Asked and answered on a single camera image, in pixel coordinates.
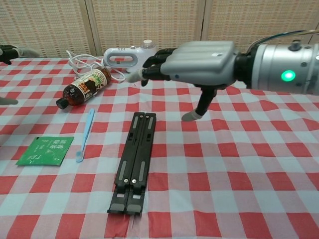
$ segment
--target bottle label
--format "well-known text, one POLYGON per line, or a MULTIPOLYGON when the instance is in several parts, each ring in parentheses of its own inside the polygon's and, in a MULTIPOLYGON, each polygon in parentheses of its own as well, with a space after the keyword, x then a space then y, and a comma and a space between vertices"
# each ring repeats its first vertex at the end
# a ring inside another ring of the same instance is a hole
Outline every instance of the bottle label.
POLYGON ((71 83, 71 85, 80 89, 85 100, 98 93, 98 91, 106 86, 106 84, 107 81, 105 75, 98 69, 93 69, 71 83))

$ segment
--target black folding stand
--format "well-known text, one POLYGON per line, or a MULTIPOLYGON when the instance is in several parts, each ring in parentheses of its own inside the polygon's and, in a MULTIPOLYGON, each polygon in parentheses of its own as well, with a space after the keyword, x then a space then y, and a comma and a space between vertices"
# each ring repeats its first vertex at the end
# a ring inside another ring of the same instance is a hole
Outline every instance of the black folding stand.
POLYGON ((116 186, 108 213, 142 213, 155 124, 156 114, 134 113, 116 174, 116 186))

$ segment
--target woven wall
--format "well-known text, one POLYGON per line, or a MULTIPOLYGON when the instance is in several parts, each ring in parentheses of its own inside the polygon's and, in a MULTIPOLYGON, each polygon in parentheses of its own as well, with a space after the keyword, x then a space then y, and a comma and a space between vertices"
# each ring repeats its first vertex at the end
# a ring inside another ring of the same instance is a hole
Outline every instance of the woven wall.
POLYGON ((1 0, 0 44, 32 47, 43 56, 90 53, 77 0, 1 0))
MULTIPOLYGON (((316 27, 314 22, 318 22, 319 16, 319 0, 207 1, 212 4, 206 39, 234 40, 241 50, 264 36, 316 27)), ((271 43, 289 43, 291 40, 291 37, 285 37, 271 43)))
POLYGON ((200 1, 92 0, 102 50, 140 45, 144 39, 159 48, 192 41, 200 1))

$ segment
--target white handheld device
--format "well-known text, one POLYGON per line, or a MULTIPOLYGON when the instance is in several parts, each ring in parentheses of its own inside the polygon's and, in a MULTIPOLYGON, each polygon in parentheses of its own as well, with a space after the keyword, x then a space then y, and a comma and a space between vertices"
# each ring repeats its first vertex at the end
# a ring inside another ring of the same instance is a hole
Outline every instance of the white handheld device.
POLYGON ((104 53, 104 64, 112 68, 126 68, 129 73, 143 68, 144 62, 157 52, 156 45, 152 40, 144 40, 140 47, 117 47, 109 48, 104 53), (131 61, 114 61, 114 57, 131 57, 131 61))

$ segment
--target green led light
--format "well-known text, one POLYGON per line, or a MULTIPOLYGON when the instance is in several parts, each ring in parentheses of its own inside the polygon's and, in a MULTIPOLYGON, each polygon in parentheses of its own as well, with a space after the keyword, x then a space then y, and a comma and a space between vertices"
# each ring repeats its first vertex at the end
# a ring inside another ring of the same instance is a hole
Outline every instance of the green led light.
POLYGON ((291 70, 284 71, 281 74, 281 79, 286 82, 292 81, 294 78, 296 78, 296 74, 294 71, 291 71, 291 70))

